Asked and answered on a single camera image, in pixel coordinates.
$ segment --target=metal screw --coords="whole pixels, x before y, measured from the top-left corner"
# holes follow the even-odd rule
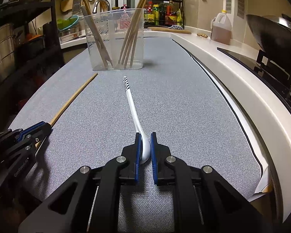
[[[80,172],[81,173],[87,173],[89,171],[89,167],[88,166],[83,166],[80,168]]]
[[[126,161],[126,158],[125,158],[124,156],[118,156],[118,157],[116,158],[116,161],[119,162],[119,163],[123,163],[123,162]]]
[[[211,172],[212,172],[212,168],[211,168],[211,166],[204,166],[204,167],[203,167],[203,171],[204,171],[205,173],[211,173]]]
[[[168,156],[166,158],[166,160],[169,162],[169,163],[174,163],[176,161],[176,158],[174,156]]]

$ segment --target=stove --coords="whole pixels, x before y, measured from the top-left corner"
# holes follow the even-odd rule
[[[264,63],[263,57],[267,58],[267,55],[262,50],[259,51],[257,60],[253,60],[226,49],[219,47],[217,49],[258,77],[280,99],[291,114],[291,74],[269,59]]]

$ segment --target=brown liquid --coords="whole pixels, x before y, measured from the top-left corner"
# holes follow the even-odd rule
[[[220,28],[218,26],[212,27],[211,40],[229,45],[231,37],[231,31]]]

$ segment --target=wooden cutting board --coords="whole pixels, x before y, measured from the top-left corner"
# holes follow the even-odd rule
[[[148,29],[150,29],[152,31],[158,31],[158,32],[173,32],[173,33],[192,34],[188,30],[176,30],[176,29],[170,29],[170,28],[164,28],[164,27],[148,27]]]
[[[66,12],[72,10],[73,0],[62,0],[61,1],[61,11]]]

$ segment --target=gray fabric mat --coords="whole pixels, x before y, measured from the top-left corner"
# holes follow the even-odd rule
[[[50,121],[92,74],[85,50],[42,85],[10,127]],[[29,192],[44,200],[79,167],[103,166],[134,142],[124,75],[148,137],[157,132],[158,142],[169,146],[172,155],[190,166],[213,166],[245,198],[252,196],[260,167],[237,119],[199,65],[162,37],[145,38],[142,69],[99,71],[73,101],[25,180]],[[174,230],[170,189],[154,186],[150,161],[141,166],[138,186],[121,189],[119,231]]]

